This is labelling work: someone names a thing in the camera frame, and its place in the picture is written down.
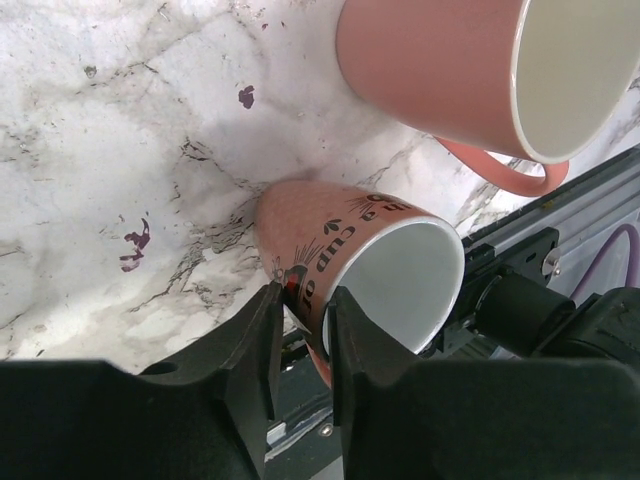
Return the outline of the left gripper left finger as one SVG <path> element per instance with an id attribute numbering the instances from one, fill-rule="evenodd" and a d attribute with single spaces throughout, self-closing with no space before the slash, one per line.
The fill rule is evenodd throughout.
<path id="1" fill-rule="evenodd" d="M 104 360 L 1 365 L 5 479 L 260 479 L 275 417 L 282 290 L 139 374 Z"/>

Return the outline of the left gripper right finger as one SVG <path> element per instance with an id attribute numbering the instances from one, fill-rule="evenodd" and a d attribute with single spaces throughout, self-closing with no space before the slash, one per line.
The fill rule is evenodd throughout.
<path id="1" fill-rule="evenodd" d="M 639 375 L 611 360 L 424 360 L 329 303 L 348 479 L 635 479 Z"/>

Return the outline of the printed salmon coffee mug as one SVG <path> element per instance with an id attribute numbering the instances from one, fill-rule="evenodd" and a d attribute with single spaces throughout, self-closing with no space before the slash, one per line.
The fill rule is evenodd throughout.
<path id="1" fill-rule="evenodd" d="M 445 220 L 400 198 L 354 186 L 289 180 L 268 187 L 255 213 L 268 277 L 330 384 L 327 306 L 345 287 L 365 314 L 413 353 L 444 326 L 465 270 L 462 240 Z"/>

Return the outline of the plain pink mug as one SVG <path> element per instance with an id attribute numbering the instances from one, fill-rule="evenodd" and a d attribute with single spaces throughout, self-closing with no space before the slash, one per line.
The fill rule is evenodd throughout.
<path id="1" fill-rule="evenodd" d="M 486 181 L 537 197 L 566 178 L 639 67 L 635 1 L 348 1 L 341 73 Z"/>

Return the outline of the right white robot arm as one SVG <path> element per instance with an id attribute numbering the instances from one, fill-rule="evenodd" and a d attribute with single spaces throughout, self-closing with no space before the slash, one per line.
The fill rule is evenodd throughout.
<path id="1" fill-rule="evenodd" d="M 519 358 L 599 358 L 638 369 L 639 290 L 618 287 L 577 305 L 510 267 L 469 275 L 421 356 L 450 357 L 480 337 Z"/>

